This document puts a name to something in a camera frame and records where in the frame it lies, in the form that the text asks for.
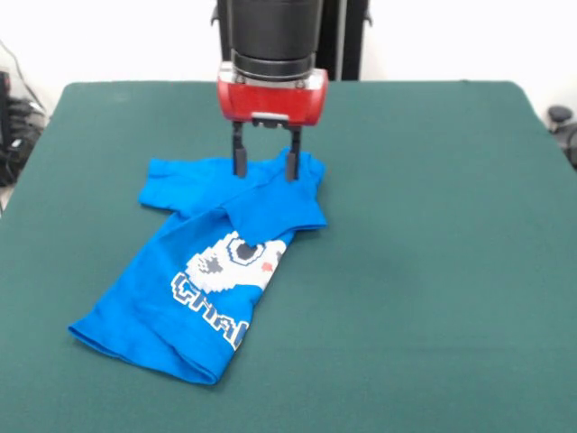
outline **green table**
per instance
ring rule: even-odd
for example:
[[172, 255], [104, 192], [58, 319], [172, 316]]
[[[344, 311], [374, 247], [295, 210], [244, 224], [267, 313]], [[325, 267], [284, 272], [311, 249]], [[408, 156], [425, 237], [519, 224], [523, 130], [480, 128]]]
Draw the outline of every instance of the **green table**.
[[[98, 355], [66, 326], [166, 214], [149, 159], [228, 155], [208, 83], [77, 84], [0, 221], [0, 431], [574, 432], [577, 184], [509, 83], [333, 84], [298, 236], [223, 380]], [[249, 155], [289, 134], [249, 128]]]

